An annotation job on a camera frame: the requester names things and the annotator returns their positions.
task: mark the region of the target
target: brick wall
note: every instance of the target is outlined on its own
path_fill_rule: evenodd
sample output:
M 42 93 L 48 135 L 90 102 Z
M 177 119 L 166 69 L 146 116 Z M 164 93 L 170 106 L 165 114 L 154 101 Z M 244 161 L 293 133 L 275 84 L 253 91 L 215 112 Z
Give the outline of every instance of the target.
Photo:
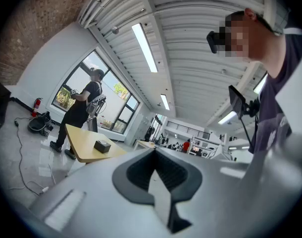
M 0 82 L 15 85 L 38 50 L 77 16 L 86 0 L 22 0 L 0 33 Z

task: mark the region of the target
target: wooden table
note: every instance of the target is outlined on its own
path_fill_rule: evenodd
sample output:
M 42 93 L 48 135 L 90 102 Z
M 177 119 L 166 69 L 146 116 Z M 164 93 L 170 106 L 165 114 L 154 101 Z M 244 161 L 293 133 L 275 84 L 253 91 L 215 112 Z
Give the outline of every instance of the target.
M 68 140 L 79 162 L 90 163 L 107 158 L 117 157 L 127 153 L 121 147 L 112 142 L 104 134 L 80 129 L 69 124 L 65 125 Z M 101 153 L 94 148 L 96 140 L 104 140 L 110 144 L 106 153 Z
M 138 145 L 141 145 L 144 148 L 154 148 L 155 147 L 155 144 L 153 142 L 145 142 L 145 141 L 137 140 L 134 151 L 138 148 Z

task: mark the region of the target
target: black shoe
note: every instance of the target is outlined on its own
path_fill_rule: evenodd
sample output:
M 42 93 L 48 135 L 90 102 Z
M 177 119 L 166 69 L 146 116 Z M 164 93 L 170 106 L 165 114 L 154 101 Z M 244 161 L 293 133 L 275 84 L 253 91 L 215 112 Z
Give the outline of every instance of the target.
M 58 146 L 56 145 L 56 143 L 53 142 L 53 141 L 50 142 L 50 147 L 52 147 L 52 148 L 53 148 L 55 151 L 57 151 L 58 153 L 61 153 L 61 152 L 62 152 L 61 147 L 58 147 Z
M 66 155 L 68 155 L 71 159 L 73 159 L 73 160 L 76 159 L 75 154 L 74 154 L 74 153 L 71 153 L 70 150 L 65 149 L 65 150 L 64 150 L 64 153 L 65 153 Z

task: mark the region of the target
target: floor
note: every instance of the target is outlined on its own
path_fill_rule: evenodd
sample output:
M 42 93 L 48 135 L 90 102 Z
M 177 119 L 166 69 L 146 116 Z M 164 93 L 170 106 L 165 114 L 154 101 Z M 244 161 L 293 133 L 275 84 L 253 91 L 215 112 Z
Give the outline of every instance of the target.
M 29 207 L 38 196 L 24 188 L 19 173 L 20 143 L 17 138 L 17 127 L 14 125 L 16 117 L 28 118 L 30 112 L 10 101 L 5 123 L 0 129 L 0 184 L 7 195 Z M 28 119 L 18 119 L 18 122 L 19 137 L 23 145 L 21 150 L 23 155 L 22 174 L 26 183 L 33 181 L 39 184 L 28 183 L 28 186 L 37 194 L 42 192 L 41 186 L 51 188 L 54 182 L 60 182 L 66 175 L 84 166 L 84 163 L 72 160 L 64 154 L 64 149 L 70 147 L 68 139 L 65 140 L 62 153 L 57 153 L 49 147 L 50 141 L 55 141 L 57 138 L 57 125 L 53 125 L 54 129 L 49 136 L 44 137 L 40 134 L 32 134 L 27 130 Z M 124 143 L 117 142 L 117 144 L 126 151 L 133 151 L 133 147 Z

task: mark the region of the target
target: fluorescent light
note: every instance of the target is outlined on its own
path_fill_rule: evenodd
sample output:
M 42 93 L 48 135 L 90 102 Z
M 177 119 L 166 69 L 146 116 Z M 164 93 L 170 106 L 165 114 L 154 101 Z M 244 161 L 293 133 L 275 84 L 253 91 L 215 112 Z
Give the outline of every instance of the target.
M 166 95 L 161 94 L 161 98 L 162 98 L 162 101 L 163 101 L 163 104 L 164 104 L 165 108 L 166 108 L 167 110 L 170 110 L 169 104 L 168 104 L 167 99 L 166 99 Z
M 154 57 L 151 53 L 150 45 L 148 43 L 146 34 L 143 30 L 142 25 L 136 24 L 132 26 L 132 30 L 134 31 L 136 38 L 140 44 L 140 47 L 142 49 L 143 54 L 145 55 L 145 58 L 147 60 L 147 63 L 149 65 L 150 71 L 151 72 L 157 72 L 157 68 L 155 65 Z
M 230 120 L 232 117 L 234 117 L 237 113 L 235 111 L 230 112 L 228 115 L 226 115 L 222 120 L 220 120 L 219 124 L 224 124 L 226 121 Z
M 256 87 L 254 88 L 254 92 L 256 93 L 256 94 L 259 94 L 260 92 L 261 92 L 261 90 L 262 90 L 262 88 L 263 88 L 263 86 L 264 86 L 264 84 L 265 84 L 265 81 L 266 81 L 266 78 L 268 77 L 268 74 L 266 74 L 262 79 L 261 79 L 261 81 L 256 85 Z

